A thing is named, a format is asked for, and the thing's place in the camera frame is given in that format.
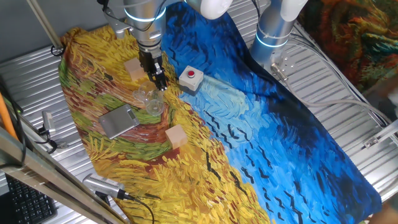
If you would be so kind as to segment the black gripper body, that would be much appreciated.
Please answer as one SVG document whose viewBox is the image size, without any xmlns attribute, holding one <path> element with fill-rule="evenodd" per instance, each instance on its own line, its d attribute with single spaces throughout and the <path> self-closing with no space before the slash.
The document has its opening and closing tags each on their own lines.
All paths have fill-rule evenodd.
<svg viewBox="0 0 398 224">
<path fill-rule="evenodd" d="M 162 51 L 160 49 L 140 49 L 139 60 L 146 73 L 158 75 L 162 70 Z"/>
</svg>

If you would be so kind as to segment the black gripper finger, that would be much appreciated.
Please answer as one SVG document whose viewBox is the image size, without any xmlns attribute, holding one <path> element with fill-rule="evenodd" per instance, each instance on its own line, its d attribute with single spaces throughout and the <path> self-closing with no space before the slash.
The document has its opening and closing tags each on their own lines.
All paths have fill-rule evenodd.
<svg viewBox="0 0 398 224">
<path fill-rule="evenodd" d="M 160 91 L 165 91 L 167 89 L 167 82 L 164 74 L 164 69 L 158 63 L 155 63 L 154 67 L 155 83 Z"/>
<path fill-rule="evenodd" d="M 149 80 L 156 86 L 156 88 L 159 88 L 159 84 L 156 78 L 156 74 L 148 72 L 147 73 Z"/>
</svg>

